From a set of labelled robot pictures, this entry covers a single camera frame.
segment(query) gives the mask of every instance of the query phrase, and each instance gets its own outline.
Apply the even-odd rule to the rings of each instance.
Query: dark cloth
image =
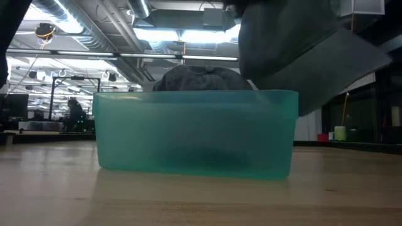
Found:
[[[6,84],[7,76],[8,76],[7,58],[5,55],[0,55],[0,89],[3,87],[4,84]]]
[[[166,72],[154,91],[182,90],[252,90],[237,72],[222,67],[179,65]]]
[[[330,0],[248,1],[239,54],[241,75],[259,90],[299,93],[300,116],[391,61],[339,28]]]

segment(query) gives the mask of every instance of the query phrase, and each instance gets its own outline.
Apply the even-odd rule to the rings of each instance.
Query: fluorescent light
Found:
[[[60,79],[56,79],[56,82],[61,82],[64,85],[70,85],[68,82],[65,81],[61,81]]]
[[[189,56],[184,55],[185,60],[220,60],[228,62],[237,62],[239,59],[237,57],[225,57],[225,56]]]
[[[177,41],[178,35],[175,30],[163,29],[140,29],[134,28],[137,38],[146,41]]]
[[[24,93],[24,92],[13,92],[10,94],[29,94],[30,97],[51,97],[51,94],[32,94],[32,93]],[[79,95],[79,94],[55,94],[54,97],[78,97],[87,100],[92,100],[94,97],[92,95]]]
[[[57,51],[59,54],[73,55],[73,56],[109,56],[113,57],[113,53],[97,53],[91,51]]]
[[[76,91],[76,92],[80,92],[80,91],[81,91],[80,88],[74,87],[74,86],[69,86],[69,87],[67,87],[67,88],[70,89],[70,90]]]
[[[45,107],[43,105],[36,105],[36,106],[28,106],[29,108],[42,108],[42,109],[47,109],[48,107]]]
[[[141,53],[122,53],[122,57],[140,57],[140,58],[160,58],[160,59],[175,59],[175,55],[166,54],[141,54]]]
[[[226,30],[225,36],[227,41],[231,41],[231,39],[239,37],[240,27],[241,25],[238,24],[231,29]]]
[[[7,53],[52,54],[49,50],[8,49]]]
[[[182,41],[188,43],[223,43],[227,41],[223,31],[187,30],[182,35]]]

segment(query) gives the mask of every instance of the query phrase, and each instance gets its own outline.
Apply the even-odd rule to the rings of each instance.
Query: desk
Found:
[[[286,181],[108,171],[93,141],[0,147],[0,225],[398,225],[402,156],[295,148]]]

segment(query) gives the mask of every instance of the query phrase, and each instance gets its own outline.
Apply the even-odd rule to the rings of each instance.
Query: teal plastic container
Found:
[[[298,94],[286,90],[94,94],[99,165],[285,179]]]

